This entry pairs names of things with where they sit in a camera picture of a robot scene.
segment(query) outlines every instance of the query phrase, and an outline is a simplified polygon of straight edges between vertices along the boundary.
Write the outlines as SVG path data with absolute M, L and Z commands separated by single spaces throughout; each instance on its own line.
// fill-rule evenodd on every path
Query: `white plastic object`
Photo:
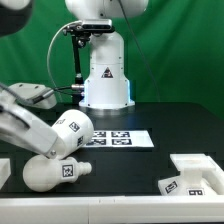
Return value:
M 79 176 L 89 174 L 91 170 L 90 163 L 78 163 L 72 157 L 57 160 L 38 155 L 26 163 L 23 179 L 30 189 L 44 192 L 60 183 L 74 183 Z
M 92 36 L 90 49 L 90 75 L 79 105 L 102 110 L 133 106 L 129 81 L 124 75 L 123 38 L 116 32 Z
M 121 0 L 127 17 L 142 14 L 149 0 Z M 118 0 L 65 0 L 68 10 L 78 19 L 123 18 Z
M 204 171 L 202 177 L 209 182 L 217 194 L 224 195 L 224 172 L 210 156 L 207 157 L 214 164 L 215 170 Z
M 25 8 L 31 0 L 0 0 L 0 4 L 12 10 L 21 10 Z
M 63 159 L 87 144 L 94 132 L 93 124 L 89 117 L 79 110 L 67 110 L 64 112 L 54 123 L 52 129 L 58 134 L 64 144 L 62 147 L 57 147 L 57 159 Z
M 9 159 L 0 159 L 0 189 L 3 187 L 9 176 L 11 175 L 11 167 Z
M 224 222 L 224 196 L 0 199 L 1 223 L 133 224 Z
M 216 195 L 210 183 L 202 178 L 203 172 L 215 170 L 215 165 L 204 154 L 171 154 L 171 160 L 180 176 L 158 182 L 162 195 L 202 196 Z
M 50 158 L 65 150 L 58 134 L 34 114 L 16 104 L 1 106 L 7 112 L 0 114 L 0 139 Z
M 51 90 L 45 85 L 31 83 L 16 83 L 11 85 L 9 88 L 26 100 L 44 95 L 44 93 Z M 15 97 L 9 94 L 7 91 L 2 91 L 0 98 L 1 100 L 4 100 L 8 103 L 14 103 L 16 100 Z M 34 104 L 32 107 L 50 109 L 54 107 L 56 103 L 56 97 L 54 94 L 52 94 L 51 96 L 47 97 L 46 99 L 43 99 L 39 103 Z

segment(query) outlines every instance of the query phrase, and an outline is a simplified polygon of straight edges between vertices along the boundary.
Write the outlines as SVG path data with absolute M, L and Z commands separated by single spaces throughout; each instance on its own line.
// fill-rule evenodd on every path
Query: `logo sticker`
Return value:
M 103 73 L 102 78 L 113 78 L 113 75 L 108 67 L 105 70 L 105 72 Z

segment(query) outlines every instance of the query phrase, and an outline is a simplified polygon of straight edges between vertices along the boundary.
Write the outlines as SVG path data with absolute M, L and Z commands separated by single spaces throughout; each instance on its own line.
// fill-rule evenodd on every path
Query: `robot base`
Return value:
M 81 106 L 81 104 L 79 104 L 79 109 L 84 113 L 96 116 L 118 116 L 134 112 L 135 103 L 130 103 L 130 105 L 118 109 L 97 109 L 92 107 Z
M 119 115 L 134 106 L 124 75 L 124 40 L 114 32 L 91 36 L 90 75 L 79 106 L 97 115 Z

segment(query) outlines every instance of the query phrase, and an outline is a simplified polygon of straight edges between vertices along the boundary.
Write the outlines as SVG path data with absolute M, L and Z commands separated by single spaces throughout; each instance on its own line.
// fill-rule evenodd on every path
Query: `black table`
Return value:
M 31 109 L 52 125 L 73 105 L 51 110 Z M 82 148 L 71 156 L 90 162 L 91 174 L 46 193 L 28 189 L 22 178 L 25 163 L 35 154 L 5 142 L 0 158 L 10 158 L 12 174 L 1 198 L 160 195 L 157 182 L 178 175 L 172 153 L 205 153 L 224 167 L 224 121 L 192 103 L 137 103 L 135 110 L 113 117 L 89 115 L 95 130 L 148 130 L 154 148 Z

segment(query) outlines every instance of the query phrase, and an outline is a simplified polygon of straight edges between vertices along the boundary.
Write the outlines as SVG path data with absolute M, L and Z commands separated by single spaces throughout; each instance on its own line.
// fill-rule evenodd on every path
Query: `green backdrop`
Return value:
M 36 0 L 27 26 L 0 40 L 0 80 L 8 85 L 22 81 L 52 86 L 46 66 L 48 46 L 56 31 L 72 20 L 64 0 Z M 151 0 L 142 16 L 129 21 L 161 102 L 199 103 L 224 118 L 224 0 Z M 125 21 L 116 19 L 114 25 L 125 40 L 125 74 L 132 80 L 135 101 L 157 102 L 155 86 Z M 87 47 L 81 51 L 85 77 L 88 55 Z M 73 82 L 70 37 L 57 39 L 51 68 L 58 86 Z

